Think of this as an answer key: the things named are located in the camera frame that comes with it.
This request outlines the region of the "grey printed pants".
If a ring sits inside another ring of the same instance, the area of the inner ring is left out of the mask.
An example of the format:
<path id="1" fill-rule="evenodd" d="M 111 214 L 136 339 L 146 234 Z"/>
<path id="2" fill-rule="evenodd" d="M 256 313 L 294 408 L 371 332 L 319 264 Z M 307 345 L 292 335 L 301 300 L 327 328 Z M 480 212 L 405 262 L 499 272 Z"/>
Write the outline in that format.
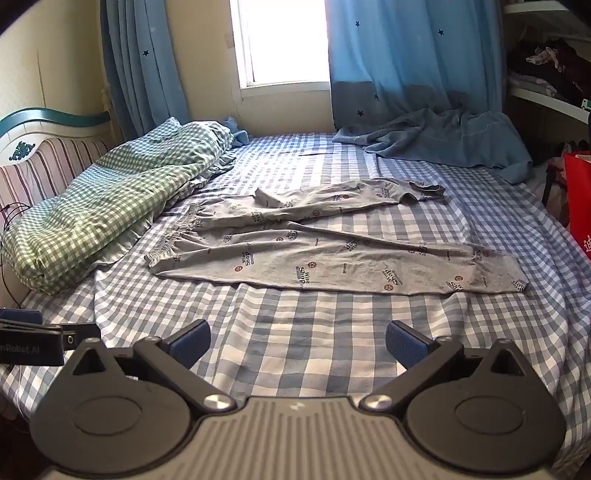
<path id="1" fill-rule="evenodd" d="M 161 278 L 222 285 L 402 296 L 524 291 L 527 276 L 505 252 L 321 225 L 444 197 L 441 185 L 378 178 L 204 200 L 190 206 L 145 261 Z"/>

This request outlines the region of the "blue checkered bed sheet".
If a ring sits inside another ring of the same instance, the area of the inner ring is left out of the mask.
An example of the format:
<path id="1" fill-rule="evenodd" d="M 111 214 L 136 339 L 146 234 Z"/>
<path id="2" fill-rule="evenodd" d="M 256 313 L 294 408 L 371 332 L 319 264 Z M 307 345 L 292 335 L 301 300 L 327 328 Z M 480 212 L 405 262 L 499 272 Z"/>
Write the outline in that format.
<path id="1" fill-rule="evenodd" d="M 204 319 L 194 372 L 240 400 L 369 394 L 403 371 L 394 320 L 469 347 L 507 338 L 565 417 L 556 470 L 590 455 L 589 259 L 525 185 L 486 168 L 259 138 L 120 260 L 23 306 L 93 322 L 110 347 Z"/>

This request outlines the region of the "green checkered duvet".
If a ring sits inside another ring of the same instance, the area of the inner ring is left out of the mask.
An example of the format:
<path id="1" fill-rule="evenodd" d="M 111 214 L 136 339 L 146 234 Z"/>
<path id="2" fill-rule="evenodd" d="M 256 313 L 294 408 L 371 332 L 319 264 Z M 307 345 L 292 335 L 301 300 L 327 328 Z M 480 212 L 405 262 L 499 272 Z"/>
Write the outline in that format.
<path id="1" fill-rule="evenodd" d="M 26 210 L 2 234 L 1 258 L 30 290 L 57 295 L 117 262 L 164 210 L 228 172 L 234 145 L 221 123 L 169 118 Z"/>

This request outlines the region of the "striped headboard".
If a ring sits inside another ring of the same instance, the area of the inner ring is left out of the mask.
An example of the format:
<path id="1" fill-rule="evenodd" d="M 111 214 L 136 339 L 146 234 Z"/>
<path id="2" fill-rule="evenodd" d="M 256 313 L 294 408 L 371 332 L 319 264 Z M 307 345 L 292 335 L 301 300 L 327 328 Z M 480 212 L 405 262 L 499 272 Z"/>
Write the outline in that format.
<path id="1" fill-rule="evenodd" d="M 112 148 L 110 115 L 25 108 L 1 120 L 1 224 L 65 191 Z"/>

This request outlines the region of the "red bag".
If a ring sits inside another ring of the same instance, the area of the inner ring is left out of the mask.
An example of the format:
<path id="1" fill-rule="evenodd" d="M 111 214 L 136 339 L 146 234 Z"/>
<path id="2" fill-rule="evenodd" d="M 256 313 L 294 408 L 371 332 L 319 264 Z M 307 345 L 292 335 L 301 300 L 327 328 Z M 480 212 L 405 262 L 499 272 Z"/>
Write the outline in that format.
<path id="1" fill-rule="evenodd" d="M 563 154 L 569 229 L 587 257 L 591 256 L 591 164 L 590 152 Z"/>

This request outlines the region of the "blue curtain left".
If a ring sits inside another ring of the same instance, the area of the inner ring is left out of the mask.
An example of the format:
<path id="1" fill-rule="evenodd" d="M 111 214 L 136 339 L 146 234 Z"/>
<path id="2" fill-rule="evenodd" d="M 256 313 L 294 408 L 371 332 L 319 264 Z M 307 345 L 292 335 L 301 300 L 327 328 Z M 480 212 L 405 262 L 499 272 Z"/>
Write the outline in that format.
<path id="1" fill-rule="evenodd" d="M 102 1 L 103 64 L 114 114 L 127 140 L 174 117 L 189 121 L 163 1 Z"/>

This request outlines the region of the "blue star curtain right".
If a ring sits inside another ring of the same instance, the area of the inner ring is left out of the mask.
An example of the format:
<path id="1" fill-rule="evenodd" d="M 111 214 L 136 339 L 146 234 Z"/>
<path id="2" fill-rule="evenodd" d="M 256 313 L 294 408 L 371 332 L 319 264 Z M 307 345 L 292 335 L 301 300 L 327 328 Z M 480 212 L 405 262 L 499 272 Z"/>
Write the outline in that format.
<path id="1" fill-rule="evenodd" d="M 328 1 L 335 141 L 525 181 L 497 1 Z"/>

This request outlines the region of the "window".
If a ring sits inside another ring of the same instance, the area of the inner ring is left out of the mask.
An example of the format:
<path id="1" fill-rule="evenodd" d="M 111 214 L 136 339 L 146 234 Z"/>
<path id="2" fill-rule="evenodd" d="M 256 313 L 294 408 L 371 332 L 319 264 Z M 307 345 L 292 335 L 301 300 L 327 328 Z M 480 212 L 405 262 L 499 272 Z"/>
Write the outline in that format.
<path id="1" fill-rule="evenodd" d="M 229 8 L 243 97 L 329 90 L 324 2 L 246 0 Z"/>

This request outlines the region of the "white shelf with clothes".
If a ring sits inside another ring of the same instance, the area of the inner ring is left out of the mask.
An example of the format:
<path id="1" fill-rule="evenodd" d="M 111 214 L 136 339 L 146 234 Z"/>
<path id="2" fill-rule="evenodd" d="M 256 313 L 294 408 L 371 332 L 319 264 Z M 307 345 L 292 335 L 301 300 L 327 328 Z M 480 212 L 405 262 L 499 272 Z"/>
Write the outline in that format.
<path id="1" fill-rule="evenodd" d="M 504 1 L 508 94 L 590 120 L 590 5 Z"/>

